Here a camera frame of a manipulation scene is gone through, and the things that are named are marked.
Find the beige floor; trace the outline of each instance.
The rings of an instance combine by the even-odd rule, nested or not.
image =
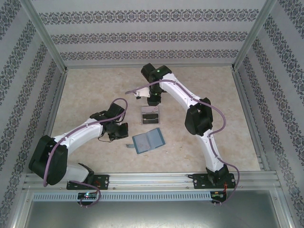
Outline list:
[[[140,68],[105,68],[69,70],[52,136],[65,133],[82,124],[93,113],[107,110],[117,97],[126,98],[129,109],[125,121],[129,137],[112,143],[93,139],[78,148],[71,162],[81,162],[95,172],[192,172],[205,171],[205,159],[195,136],[184,126],[185,111],[169,94],[162,94],[161,124],[141,125],[140,109],[146,99],[136,100],[125,91],[146,84]],[[172,67],[176,77],[193,93],[218,107],[227,118],[224,131],[215,136],[222,158],[241,171],[260,170],[250,138],[238,93],[226,67]],[[214,129],[222,125],[213,111]],[[166,145],[136,154],[126,148],[132,136],[160,127]]]

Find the metal bracket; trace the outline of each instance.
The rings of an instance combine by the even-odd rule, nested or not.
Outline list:
[[[93,186],[97,187],[100,190],[108,190],[109,186],[109,175],[94,175],[93,178]],[[81,184],[76,184],[73,182],[69,182],[66,185],[67,190],[94,190],[94,188],[90,188]]]
[[[217,185],[214,186],[208,180],[208,174],[206,173],[195,173],[192,175],[188,175],[188,178],[193,179],[193,187],[194,189],[218,189],[221,186]],[[236,186],[236,181],[234,179],[234,175],[229,173],[223,182],[223,188],[225,187],[224,184],[227,185],[227,189],[234,189]]]

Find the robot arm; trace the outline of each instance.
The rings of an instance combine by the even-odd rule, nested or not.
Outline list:
[[[47,183],[57,184],[59,181],[78,181],[92,184],[94,172],[83,164],[71,164],[67,161],[68,157],[81,145],[87,141],[103,136],[108,133],[109,140],[116,140],[128,137],[128,124],[120,122],[120,118],[104,123],[94,123],[96,121],[114,118],[124,112],[119,105],[112,103],[107,111],[95,113],[90,116],[81,126],[54,138],[48,135],[40,138],[34,154],[29,163],[29,169],[41,178],[44,178],[47,161],[52,148],[62,139],[65,140],[56,148],[48,169]]]
[[[206,159],[207,173],[209,180],[213,185],[220,184],[229,174],[228,168],[225,164],[220,162],[219,151],[213,135],[210,136],[214,152],[212,151],[209,141],[209,135],[212,133],[212,110],[206,105],[200,104],[195,100],[200,100],[207,104],[211,104],[208,98],[201,99],[189,91],[183,84],[181,84],[174,74],[166,66],[161,66],[155,69],[151,64],[147,64],[142,68],[142,74],[149,83],[163,80],[160,83],[151,85],[149,88],[143,88],[135,92],[137,98],[145,96],[148,97],[148,105],[156,106],[161,102],[161,93],[167,92],[175,98],[186,111],[185,126],[187,130],[196,135]]]

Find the speckled floor surface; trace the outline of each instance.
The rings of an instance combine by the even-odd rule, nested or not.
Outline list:
[[[195,136],[184,126],[185,111],[169,94],[162,94],[160,125],[141,125],[141,106],[146,99],[136,100],[125,91],[147,82],[140,68],[71,69],[68,72],[52,136],[79,126],[93,113],[107,110],[117,97],[127,99],[129,108],[125,122],[129,137],[112,143],[93,139],[78,148],[70,162],[81,162],[95,172],[192,172],[206,171],[206,164]],[[226,128],[215,135],[222,158],[241,171],[259,171],[238,93],[228,66],[171,67],[175,76],[193,93],[219,108],[227,118]],[[213,129],[222,125],[213,111]],[[137,154],[126,148],[132,136],[160,127],[166,145]]]

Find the patterned wallpaper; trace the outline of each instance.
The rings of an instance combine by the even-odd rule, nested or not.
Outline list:
[[[0,0],[0,228],[44,134],[61,71],[18,0]]]
[[[238,69],[296,227],[304,227],[303,12],[301,1],[279,0]]]
[[[32,3],[70,67],[232,64],[265,0]]]

